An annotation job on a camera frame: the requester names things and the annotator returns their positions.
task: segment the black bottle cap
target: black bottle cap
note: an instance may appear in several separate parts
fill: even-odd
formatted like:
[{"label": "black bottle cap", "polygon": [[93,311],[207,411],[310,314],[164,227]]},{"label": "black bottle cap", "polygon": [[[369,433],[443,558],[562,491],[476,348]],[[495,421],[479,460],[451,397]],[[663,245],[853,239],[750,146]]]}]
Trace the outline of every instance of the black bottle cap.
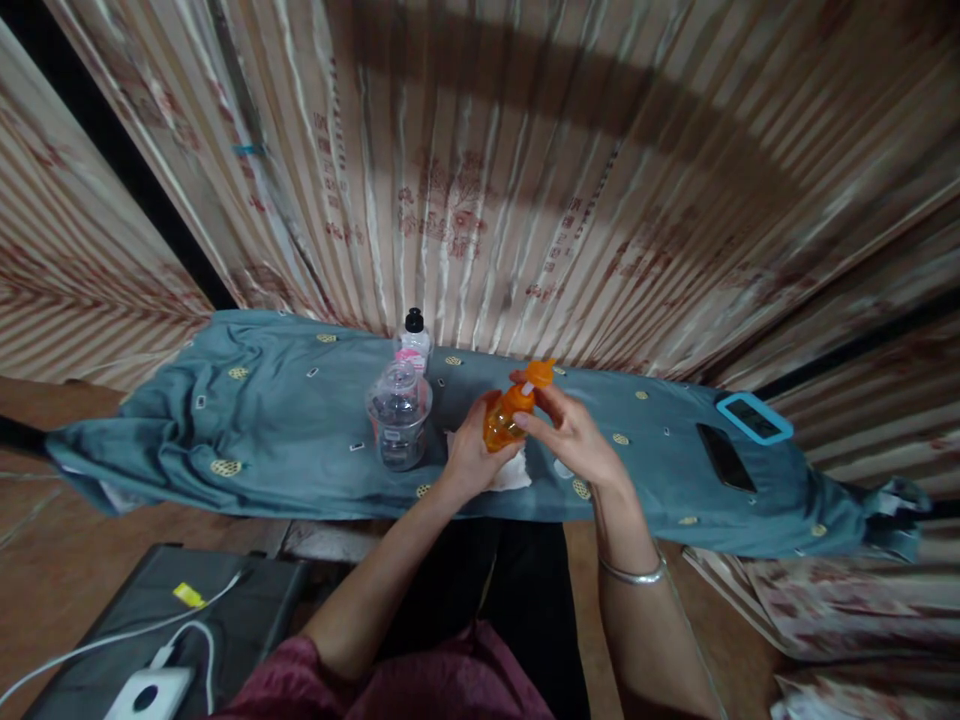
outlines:
[{"label": "black bottle cap", "polygon": [[420,308],[410,308],[403,326],[407,332],[423,332],[423,315],[420,314]]}]

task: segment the pink sleeve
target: pink sleeve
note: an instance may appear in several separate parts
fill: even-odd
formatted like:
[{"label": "pink sleeve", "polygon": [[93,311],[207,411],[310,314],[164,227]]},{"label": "pink sleeve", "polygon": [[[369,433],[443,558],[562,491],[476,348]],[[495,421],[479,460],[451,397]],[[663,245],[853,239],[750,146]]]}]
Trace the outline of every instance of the pink sleeve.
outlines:
[{"label": "pink sleeve", "polygon": [[229,707],[211,717],[221,720],[342,718],[353,701],[353,692],[338,687],[334,678],[325,675],[313,641],[292,637],[253,671]]}]

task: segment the clear plastic bottle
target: clear plastic bottle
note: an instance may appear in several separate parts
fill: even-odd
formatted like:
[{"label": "clear plastic bottle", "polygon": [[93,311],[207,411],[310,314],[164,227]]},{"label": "clear plastic bottle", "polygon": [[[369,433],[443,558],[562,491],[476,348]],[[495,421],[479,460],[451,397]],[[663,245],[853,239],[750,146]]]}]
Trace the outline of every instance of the clear plastic bottle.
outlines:
[{"label": "clear plastic bottle", "polygon": [[410,363],[392,362],[367,393],[377,455],[387,470],[409,470],[423,457],[427,440],[424,421],[433,391]]},{"label": "clear plastic bottle", "polygon": [[396,359],[410,363],[418,373],[426,375],[430,353],[433,350],[433,339],[430,337],[430,331],[423,325],[423,313],[420,312],[420,308],[410,308],[403,327],[397,335],[397,341],[399,347]]},{"label": "clear plastic bottle", "polygon": [[483,428],[483,441],[487,450],[497,452],[526,435],[526,432],[513,422],[513,414],[533,412],[533,388],[543,388],[553,383],[555,362],[556,360],[532,361],[527,365],[527,382],[514,385],[490,408]]}]

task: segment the silver bracelet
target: silver bracelet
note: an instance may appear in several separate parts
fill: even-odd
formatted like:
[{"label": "silver bracelet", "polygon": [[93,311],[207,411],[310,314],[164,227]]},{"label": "silver bracelet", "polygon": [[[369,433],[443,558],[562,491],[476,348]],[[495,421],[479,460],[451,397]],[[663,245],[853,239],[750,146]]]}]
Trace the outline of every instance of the silver bracelet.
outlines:
[{"label": "silver bracelet", "polygon": [[627,585],[653,585],[655,582],[660,582],[667,572],[667,561],[663,559],[663,555],[659,551],[657,555],[660,556],[660,562],[657,563],[656,570],[646,575],[632,575],[631,573],[623,572],[623,570],[617,570],[603,559],[603,555],[597,553],[597,557],[600,559],[600,567],[620,582],[627,583]]}]

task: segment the brown floor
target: brown floor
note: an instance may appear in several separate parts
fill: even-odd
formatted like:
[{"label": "brown floor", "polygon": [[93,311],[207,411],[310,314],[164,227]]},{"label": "brown floor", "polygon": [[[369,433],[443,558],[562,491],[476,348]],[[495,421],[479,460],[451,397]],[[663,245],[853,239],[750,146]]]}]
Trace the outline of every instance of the brown floor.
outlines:
[{"label": "brown floor", "polygon": [[[0,378],[0,414],[44,429],[109,416],[119,393],[85,384],[53,386]],[[593,526],[566,525],[580,650],[594,718],[622,717],[597,603]],[[121,518],[95,511],[43,463],[0,451],[0,691],[72,648],[137,560],[156,542],[246,552],[268,549],[266,521],[236,520],[170,504]],[[773,673],[790,661],[772,648],[662,543],[671,576],[731,718],[769,717]],[[19,718],[53,672],[17,693],[0,719]]]}]

